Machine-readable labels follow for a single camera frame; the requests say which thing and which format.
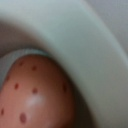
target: white curved rim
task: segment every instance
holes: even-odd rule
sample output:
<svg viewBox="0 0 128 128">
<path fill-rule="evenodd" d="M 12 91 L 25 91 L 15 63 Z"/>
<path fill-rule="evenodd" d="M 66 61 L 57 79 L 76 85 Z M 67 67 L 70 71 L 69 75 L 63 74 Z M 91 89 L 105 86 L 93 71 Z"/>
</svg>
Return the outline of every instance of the white curved rim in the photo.
<svg viewBox="0 0 128 128">
<path fill-rule="evenodd" d="M 0 12 L 39 40 L 45 37 L 45 47 L 77 84 L 100 127 L 127 127 L 127 56 L 86 2 L 4 0 Z"/>
</svg>

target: dark spot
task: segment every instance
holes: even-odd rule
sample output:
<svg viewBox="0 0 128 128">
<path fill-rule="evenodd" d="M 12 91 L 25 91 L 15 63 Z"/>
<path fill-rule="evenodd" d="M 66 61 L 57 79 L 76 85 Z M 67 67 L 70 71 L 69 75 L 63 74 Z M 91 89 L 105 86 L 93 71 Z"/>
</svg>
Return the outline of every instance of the dark spot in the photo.
<svg viewBox="0 0 128 128">
<path fill-rule="evenodd" d="M 63 91 L 66 93 L 67 92 L 67 85 L 64 83 L 63 84 Z"/>
<path fill-rule="evenodd" d="M 32 71 L 36 71 L 37 70 L 37 67 L 36 66 L 33 66 L 32 67 Z"/>
<path fill-rule="evenodd" d="M 9 80 L 10 80 L 10 76 L 7 76 L 6 81 L 9 81 Z"/>
<path fill-rule="evenodd" d="M 3 116 L 4 115 L 4 109 L 2 108 L 1 110 L 1 115 Z"/>
<path fill-rule="evenodd" d="M 25 124 L 26 121 L 27 121 L 26 114 L 25 114 L 25 113 L 21 113 L 21 114 L 20 114 L 20 122 L 21 122 L 22 124 Z"/>
<path fill-rule="evenodd" d="M 37 93 L 38 93 L 37 88 L 34 88 L 34 89 L 32 90 L 32 93 L 33 93 L 33 94 L 37 94 Z"/>
<path fill-rule="evenodd" d="M 16 83 L 16 84 L 15 84 L 15 90 L 17 90 L 18 88 L 19 88 L 19 84 Z"/>
<path fill-rule="evenodd" d="M 21 61 L 20 63 L 19 63 L 19 66 L 22 66 L 24 64 L 24 62 L 23 61 Z"/>
</svg>

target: blurry background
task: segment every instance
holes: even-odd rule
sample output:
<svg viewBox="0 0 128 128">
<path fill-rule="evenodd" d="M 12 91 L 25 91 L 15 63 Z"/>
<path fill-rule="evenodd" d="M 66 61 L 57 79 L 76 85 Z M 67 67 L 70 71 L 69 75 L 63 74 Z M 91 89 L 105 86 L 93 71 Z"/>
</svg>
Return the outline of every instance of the blurry background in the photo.
<svg viewBox="0 0 128 128">
<path fill-rule="evenodd" d="M 128 0 L 86 0 L 128 53 Z"/>
</svg>

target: orange-pink object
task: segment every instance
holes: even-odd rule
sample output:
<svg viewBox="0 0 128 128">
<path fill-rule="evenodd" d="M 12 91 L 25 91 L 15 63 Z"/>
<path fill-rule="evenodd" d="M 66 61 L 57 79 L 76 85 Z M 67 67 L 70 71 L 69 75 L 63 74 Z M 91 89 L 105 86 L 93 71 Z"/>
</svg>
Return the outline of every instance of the orange-pink object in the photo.
<svg viewBox="0 0 128 128">
<path fill-rule="evenodd" d="M 0 93 L 0 128 L 72 128 L 71 86 L 53 60 L 41 55 L 18 59 Z"/>
</svg>

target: white ceramic surface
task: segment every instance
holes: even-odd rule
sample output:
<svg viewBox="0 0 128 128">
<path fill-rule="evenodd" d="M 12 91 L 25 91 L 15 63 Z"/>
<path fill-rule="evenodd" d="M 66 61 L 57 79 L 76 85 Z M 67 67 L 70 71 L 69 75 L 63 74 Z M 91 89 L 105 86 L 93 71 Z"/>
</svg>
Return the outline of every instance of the white ceramic surface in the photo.
<svg viewBox="0 0 128 128">
<path fill-rule="evenodd" d="M 76 83 L 99 127 L 128 127 L 127 56 L 86 2 L 4 0 L 0 18 L 34 36 L 36 45 L 53 55 Z"/>
</svg>

